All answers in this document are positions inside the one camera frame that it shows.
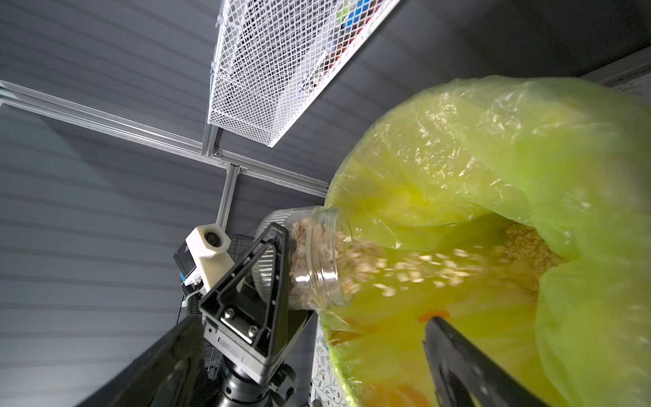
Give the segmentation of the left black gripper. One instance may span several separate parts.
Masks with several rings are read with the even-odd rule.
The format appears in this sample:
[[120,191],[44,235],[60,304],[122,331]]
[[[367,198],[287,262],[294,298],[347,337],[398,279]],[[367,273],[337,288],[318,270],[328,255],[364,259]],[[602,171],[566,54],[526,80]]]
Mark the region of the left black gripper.
[[[271,286],[261,294],[254,270],[266,255]],[[234,310],[229,329],[222,321],[217,333],[212,328],[208,334],[223,356],[209,406],[285,406],[297,393],[298,375],[286,359],[313,313],[289,310],[289,260],[289,232],[272,223],[201,300],[200,307],[213,315]]]

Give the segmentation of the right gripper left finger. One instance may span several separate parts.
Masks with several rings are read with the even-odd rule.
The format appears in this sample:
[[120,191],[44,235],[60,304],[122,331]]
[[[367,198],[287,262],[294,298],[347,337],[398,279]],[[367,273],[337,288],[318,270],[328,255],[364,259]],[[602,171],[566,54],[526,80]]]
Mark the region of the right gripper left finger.
[[79,405],[189,406],[202,367],[202,317],[191,315]]

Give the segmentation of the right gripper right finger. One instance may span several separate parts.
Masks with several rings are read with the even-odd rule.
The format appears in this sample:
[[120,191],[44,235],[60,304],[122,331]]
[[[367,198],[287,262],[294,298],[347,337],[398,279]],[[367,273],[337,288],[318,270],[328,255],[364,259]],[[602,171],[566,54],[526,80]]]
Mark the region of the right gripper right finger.
[[544,406],[446,320],[427,323],[423,342],[441,406]]

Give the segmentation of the oatmeal jar with beige lid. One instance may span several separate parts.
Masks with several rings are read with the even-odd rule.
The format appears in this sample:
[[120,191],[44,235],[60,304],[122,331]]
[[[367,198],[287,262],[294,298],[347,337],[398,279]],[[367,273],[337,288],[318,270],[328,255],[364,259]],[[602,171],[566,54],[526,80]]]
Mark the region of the oatmeal jar with beige lid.
[[347,260],[352,231],[342,210],[322,206],[276,210],[264,218],[289,232],[291,310],[326,310],[346,305],[356,282]]

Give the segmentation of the floral table mat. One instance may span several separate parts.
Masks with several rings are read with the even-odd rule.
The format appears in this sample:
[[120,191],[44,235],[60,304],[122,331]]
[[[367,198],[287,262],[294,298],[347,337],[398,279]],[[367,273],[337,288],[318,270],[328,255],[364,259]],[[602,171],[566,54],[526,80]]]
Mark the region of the floral table mat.
[[309,406],[346,407],[348,403],[332,367],[325,340],[326,336],[320,327],[320,322],[317,322]]

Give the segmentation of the green plastic bin liner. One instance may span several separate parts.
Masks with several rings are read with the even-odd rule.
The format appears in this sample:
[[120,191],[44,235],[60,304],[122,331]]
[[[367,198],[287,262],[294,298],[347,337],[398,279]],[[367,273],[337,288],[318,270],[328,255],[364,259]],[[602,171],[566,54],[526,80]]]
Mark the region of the green plastic bin liner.
[[650,403],[650,106],[576,78],[413,96],[364,134],[327,207],[381,269],[321,316],[352,406],[434,406],[444,319],[551,406]]

